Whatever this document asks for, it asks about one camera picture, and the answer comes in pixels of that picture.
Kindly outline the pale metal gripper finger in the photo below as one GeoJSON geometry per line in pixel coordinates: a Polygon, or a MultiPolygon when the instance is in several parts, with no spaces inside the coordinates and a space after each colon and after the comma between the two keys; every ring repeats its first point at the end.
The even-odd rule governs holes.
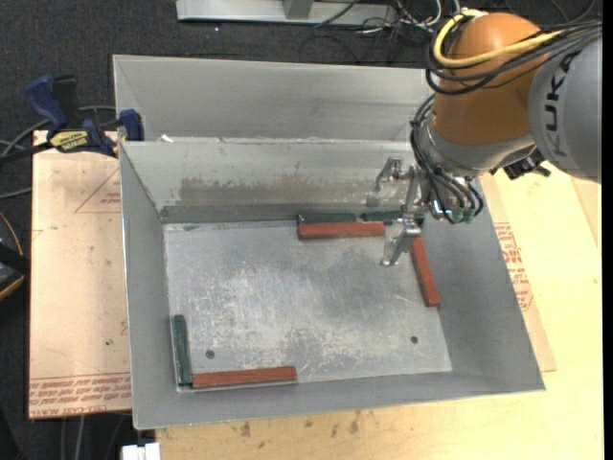
{"type": "Polygon", "coordinates": [[[367,195],[369,208],[399,205],[402,178],[401,158],[389,157],[375,179],[375,187],[367,195]]]}
{"type": "Polygon", "coordinates": [[[410,251],[419,236],[420,226],[412,218],[400,218],[387,225],[381,264],[395,265],[402,254],[410,251]]]}

